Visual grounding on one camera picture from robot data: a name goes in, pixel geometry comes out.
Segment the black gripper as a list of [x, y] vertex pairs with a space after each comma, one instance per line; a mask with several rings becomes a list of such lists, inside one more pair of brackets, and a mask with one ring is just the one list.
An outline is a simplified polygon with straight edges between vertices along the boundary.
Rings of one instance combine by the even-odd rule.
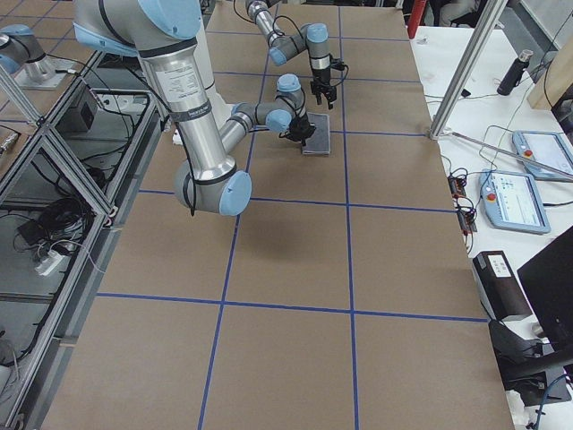
[[316, 98], [318, 106], [322, 104], [322, 98], [325, 98], [328, 102], [328, 109], [332, 109], [334, 107], [334, 103], [337, 100], [337, 88], [335, 86], [324, 83], [317, 78], [313, 78], [311, 81], [311, 92]]
[[306, 144], [306, 141], [313, 136], [315, 131], [316, 125], [309, 120], [307, 114], [304, 114], [293, 118], [287, 130], [281, 134], [281, 137], [292, 142]]

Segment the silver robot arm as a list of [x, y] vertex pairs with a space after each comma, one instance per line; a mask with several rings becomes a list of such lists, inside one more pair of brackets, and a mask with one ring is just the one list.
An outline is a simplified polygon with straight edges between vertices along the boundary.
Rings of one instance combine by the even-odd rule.
[[236, 216], [252, 195], [250, 175], [232, 149], [256, 126], [305, 143], [316, 127], [296, 75], [279, 77], [273, 101], [240, 103], [223, 125], [195, 59], [201, 30], [197, 1], [77, 1], [77, 40], [94, 50], [140, 61], [148, 85], [179, 132], [187, 160], [175, 175], [175, 194], [190, 211]]
[[237, 11], [236, 5], [234, 11], [241, 19], [259, 28], [268, 45], [269, 58], [275, 66], [285, 65], [306, 53], [312, 73], [311, 93], [318, 105], [322, 104], [322, 99], [326, 99], [328, 109], [332, 109], [338, 98], [338, 84], [331, 81], [331, 71], [344, 72], [347, 65], [341, 58], [332, 55], [327, 25], [317, 22], [298, 27], [290, 17], [273, 17], [269, 9], [275, 4], [278, 1], [245, 1], [245, 16]]

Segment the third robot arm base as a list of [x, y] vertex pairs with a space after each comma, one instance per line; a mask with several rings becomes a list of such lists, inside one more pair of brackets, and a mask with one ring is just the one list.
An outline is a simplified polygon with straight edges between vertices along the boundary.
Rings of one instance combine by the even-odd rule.
[[64, 79], [32, 29], [24, 24], [1, 29], [1, 66], [27, 90], [54, 90]]

